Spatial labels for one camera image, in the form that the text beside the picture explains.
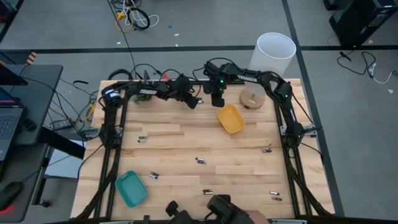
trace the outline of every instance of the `white bucket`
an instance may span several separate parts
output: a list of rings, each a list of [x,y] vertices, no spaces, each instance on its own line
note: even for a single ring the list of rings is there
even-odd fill
[[[278,33],[262,34],[257,40],[248,69],[272,71],[282,77],[295,54],[296,45],[289,37]],[[255,95],[266,94],[258,84],[245,82],[245,86]]]

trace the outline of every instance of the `concrete floor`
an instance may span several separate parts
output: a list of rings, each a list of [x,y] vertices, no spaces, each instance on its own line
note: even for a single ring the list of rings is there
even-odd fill
[[[331,12],[325,10],[321,0],[143,0],[142,9],[158,14],[160,22],[144,32],[134,31],[126,36],[131,47],[149,49],[134,52],[135,63],[150,63],[159,70],[175,68],[190,75],[193,69],[200,68],[213,57],[227,57],[245,67],[252,53],[247,49],[255,44],[260,34],[280,32],[294,36],[285,17],[285,1],[293,20],[291,26],[294,25],[301,46],[338,45],[334,38],[326,42],[334,33],[328,23]],[[398,33],[394,32],[397,24],[398,14],[395,14],[370,38],[373,45],[398,45]],[[163,48],[176,44],[181,50]],[[199,48],[191,51],[185,48],[191,46]],[[201,50],[200,47],[205,46],[227,47]],[[123,47],[126,47],[125,40],[114,26],[109,6],[105,1],[94,0],[25,1],[0,43],[0,49],[55,49],[55,53],[63,49],[71,52],[109,49],[108,53],[50,52],[37,56],[37,64],[63,65],[63,79],[89,82],[81,86],[88,92],[97,90],[100,80],[107,79],[113,70],[132,69],[130,55],[115,52]],[[377,58],[376,78],[384,81],[389,72],[397,68],[398,50],[370,52]],[[311,111],[316,111],[316,104],[344,214],[398,220],[398,164],[394,160],[398,156],[394,150],[398,77],[380,85],[367,75],[356,75],[339,67],[338,57],[336,50],[303,51],[302,57],[298,54],[293,59],[284,77],[309,80],[304,82],[304,87],[307,94],[313,95],[308,98],[315,97]],[[345,65],[363,70],[360,51],[353,53],[351,59],[353,61],[344,62]],[[88,101],[87,95],[63,82],[57,90],[77,110]],[[66,104],[65,109],[70,116],[75,116]],[[60,119],[53,112],[50,114],[53,119]],[[58,185],[63,186],[61,190],[57,189]],[[31,206],[24,223],[66,220],[75,188],[76,180],[50,180],[44,198],[55,203],[47,209]]]

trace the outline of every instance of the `red object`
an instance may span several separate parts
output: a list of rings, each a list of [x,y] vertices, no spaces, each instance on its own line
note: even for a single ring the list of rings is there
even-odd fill
[[[170,78],[169,78],[169,76],[165,73],[165,74],[163,74],[163,78],[166,80],[166,81],[168,81]]]
[[[6,209],[0,211],[0,215],[6,214],[12,210],[12,205],[8,206]]]

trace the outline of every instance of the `teal tray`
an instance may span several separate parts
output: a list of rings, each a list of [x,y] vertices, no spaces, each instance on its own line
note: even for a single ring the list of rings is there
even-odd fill
[[[115,186],[129,208],[136,207],[148,197],[147,189],[138,175],[132,170],[120,176],[116,180]]]

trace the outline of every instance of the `orange bowl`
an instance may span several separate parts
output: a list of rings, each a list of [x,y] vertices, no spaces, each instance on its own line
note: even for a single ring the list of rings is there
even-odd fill
[[[234,105],[225,105],[223,109],[217,111],[217,116],[228,134],[234,134],[245,126],[242,115]]]

